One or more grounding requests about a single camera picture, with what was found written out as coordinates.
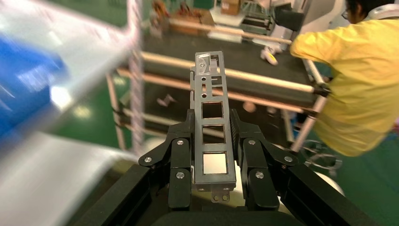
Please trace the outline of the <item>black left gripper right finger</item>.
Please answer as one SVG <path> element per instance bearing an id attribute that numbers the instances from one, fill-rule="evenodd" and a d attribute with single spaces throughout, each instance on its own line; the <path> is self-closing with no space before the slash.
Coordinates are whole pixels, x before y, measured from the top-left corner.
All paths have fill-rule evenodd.
<path id="1" fill-rule="evenodd" d="M 249 210 L 277 210 L 286 170 L 297 165 L 298 158 L 267 141 L 259 126 L 242 121 L 235 109 L 231 110 L 231 134 L 245 205 Z"/>

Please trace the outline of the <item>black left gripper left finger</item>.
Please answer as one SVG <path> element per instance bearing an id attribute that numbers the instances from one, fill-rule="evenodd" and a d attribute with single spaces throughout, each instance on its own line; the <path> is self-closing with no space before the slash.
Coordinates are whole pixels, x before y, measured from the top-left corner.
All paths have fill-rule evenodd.
<path id="1" fill-rule="evenodd" d="M 151 195 L 168 186 L 170 210 L 188 210 L 192 202 L 192 149 L 195 112 L 187 111 L 184 122 L 169 126 L 163 143 L 141 156 L 139 165 L 150 170 Z"/>

